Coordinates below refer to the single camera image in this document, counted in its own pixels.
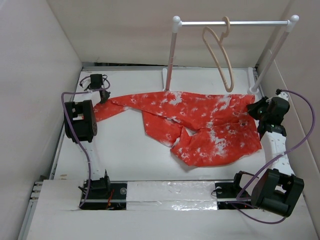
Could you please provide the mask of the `red white tie-dye trousers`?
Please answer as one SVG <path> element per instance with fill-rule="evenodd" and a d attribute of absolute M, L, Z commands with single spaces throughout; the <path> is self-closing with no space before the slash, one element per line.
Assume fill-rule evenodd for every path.
<path fill-rule="evenodd" d="M 94 107 L 97 121 L 127 109 L 142 114 L 145 134 L 192 167 L 229 165 L 262 148 L 247 106 L 251 94 L 159 91 L 110 98 Z"/>

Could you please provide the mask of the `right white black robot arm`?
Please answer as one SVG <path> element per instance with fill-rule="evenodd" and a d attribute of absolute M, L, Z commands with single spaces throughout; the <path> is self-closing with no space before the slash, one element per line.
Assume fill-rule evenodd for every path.
<path fill-rule="evenodd" d="M 267 144 L 264 151 L 271 157 L 248 182 L 240 179 L 231 184 L 236 198 L 227 204 L 234 209 L 249 207 L 288 218 L 302 194 L 305 183 L 293 172 L 287 155 L 302 145 L 305 139 L 286 149 L 287 132 L 282 125 L 290 109 L 289 93 L 289 90 L 277 89 L 274 97 L 265 96 L 247 106 L 248 114 L 258 121 L 259 139 Z"/>

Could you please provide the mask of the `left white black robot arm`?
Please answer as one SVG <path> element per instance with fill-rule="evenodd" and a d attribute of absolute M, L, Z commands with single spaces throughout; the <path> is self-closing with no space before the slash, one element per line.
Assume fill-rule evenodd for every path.
<path fill-rule="evenodd" d="M 94 106 L 96 104 L 106 103 L 110 97 L 107 89 L 111 86 L 105 86 L 108 83 L 108 77 L 103 74 L 91 74 L 84 77 L 79 86 L 82 87 L 85 80 L 89 79 L 89 84 L 83 92 L 63 92 L 61 94 L 61 103 L 64 114 L 65 135 L 77 144 L 85 155 L 88 178 L 79 189 L 84 194 L 84 200 L 89 198 L 107 198 L 111 195 L 112 187 L 107 171 L 102 168 L 99 157 L 94 153 L 93 141 L 98 133 L 97 119 Z M 85 99 L 82 101 L 65 101 L 65 96 L 97 94 L 98 100 Z"/>

